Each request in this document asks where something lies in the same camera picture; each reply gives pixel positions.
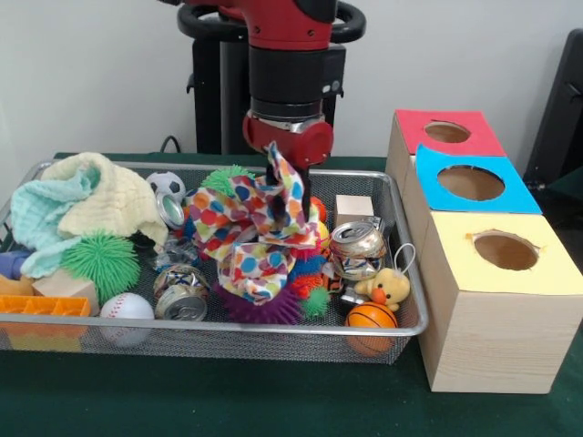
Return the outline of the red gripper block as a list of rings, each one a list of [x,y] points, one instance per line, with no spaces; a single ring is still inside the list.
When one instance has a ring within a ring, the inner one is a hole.
[[[321,117],[292,123],[248,114],[242,132],[250,147],[260,153],[267,153],[270,144],[275,143],[279,153],[298,169],[304,193],[311,193],[309,168],[323,163],[332,151],[333,128],[329,123]]]

